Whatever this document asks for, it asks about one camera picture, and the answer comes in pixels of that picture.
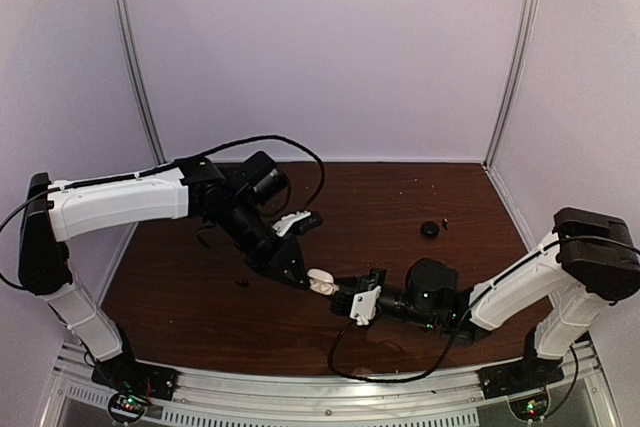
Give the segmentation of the white earbud charging case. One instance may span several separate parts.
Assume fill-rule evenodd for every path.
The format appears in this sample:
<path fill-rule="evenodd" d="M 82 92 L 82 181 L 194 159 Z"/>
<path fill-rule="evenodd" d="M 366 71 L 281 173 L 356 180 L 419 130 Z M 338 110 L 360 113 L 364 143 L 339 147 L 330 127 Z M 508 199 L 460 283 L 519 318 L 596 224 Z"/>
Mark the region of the white earbud charging case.
<path fill-rule="evenodd" d="M 319 295 L 330 297 L 340 290 L 335 283 L 334 276 L 321 269 L 312 268 L 307 271 L 309 288 Z"/>

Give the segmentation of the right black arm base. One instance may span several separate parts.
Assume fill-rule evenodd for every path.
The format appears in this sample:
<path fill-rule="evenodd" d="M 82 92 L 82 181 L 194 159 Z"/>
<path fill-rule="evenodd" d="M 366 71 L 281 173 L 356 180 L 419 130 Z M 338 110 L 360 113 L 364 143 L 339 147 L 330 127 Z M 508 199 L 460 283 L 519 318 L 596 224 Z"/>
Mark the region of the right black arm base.
<path fill-rule="evenodd" d="M 569 346 L 574 373 L 564 396 L 553 401 L 549 385 L 565 378 L 562 360 L 541 359 L 534 345 L 535 329 L 525 337 L 523 357 L 519 360 L 481 368 L 480 386 L 486 400 L 507 397 L 511 414 L 528 426 L 542 424 L 556 414 L 573 393 L 578 381 L 579 358 L 574 345 Z"/>

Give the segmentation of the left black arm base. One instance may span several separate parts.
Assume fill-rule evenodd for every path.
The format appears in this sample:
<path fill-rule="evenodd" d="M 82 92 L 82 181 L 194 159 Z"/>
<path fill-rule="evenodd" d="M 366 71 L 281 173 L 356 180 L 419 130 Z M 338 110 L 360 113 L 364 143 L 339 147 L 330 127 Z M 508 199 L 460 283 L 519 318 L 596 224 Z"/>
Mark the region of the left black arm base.
<path fill-rule="evenodd" d="M 106 407 L 111 419 L 118 426 L 130 426 L 148 413 L 152 400 L 173 399 L 178 371 L 139 361 L 124 330 L 117 329 L 122 341 L 120 354 L 102 361 L 85 346 L 84 360 L 92 367 L 92 382 L 114 390 Z"/>

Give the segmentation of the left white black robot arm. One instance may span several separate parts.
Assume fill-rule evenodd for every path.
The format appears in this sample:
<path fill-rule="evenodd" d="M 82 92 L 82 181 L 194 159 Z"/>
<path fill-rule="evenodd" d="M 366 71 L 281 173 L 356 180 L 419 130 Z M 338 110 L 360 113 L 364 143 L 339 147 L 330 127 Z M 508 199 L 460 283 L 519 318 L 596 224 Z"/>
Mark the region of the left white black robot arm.
<path fill-rule="evenodd" d="M 260 209 L 290 185 L 263 151 L 237 167 L 220 169 L 200 157 L 156 174 L 53 182 L 34 176 L 20 228 L 18 280 L 42 299 L 66 327 L 105 362 L 106 376 L 123 391 L 137 389 L 144 371 L 125 336 L 83 286 L 70 262 L 70 240 L 154 220 L 199 218 L 222 229 L 257 274 L 298 289 L 310 280 L 293 225 L 302 211 L 270 225 Z"/>

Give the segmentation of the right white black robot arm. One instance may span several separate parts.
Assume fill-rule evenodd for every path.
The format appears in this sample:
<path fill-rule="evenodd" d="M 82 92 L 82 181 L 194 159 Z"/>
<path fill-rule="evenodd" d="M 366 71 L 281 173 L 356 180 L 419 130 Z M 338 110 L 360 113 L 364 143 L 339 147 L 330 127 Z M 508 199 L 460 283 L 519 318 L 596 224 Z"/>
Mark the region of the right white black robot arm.
<path fill-rule="evenodd" d="M 557 296 L 552 313 L 528 335 L 526 356 L 513 366 L 513 380 L 530 389 L 607 307 L 638 292 L 639 251 L 624 220 L 566 207 L 535 249 L 466 290 L 458 289 L 456 270 L 430 258 L 411 266 L 401 287 L 385 276 L 373 269 L 335 280 L 332 312 L 360 327 L 388 316 L 474 343 L 542 298 Z"/>

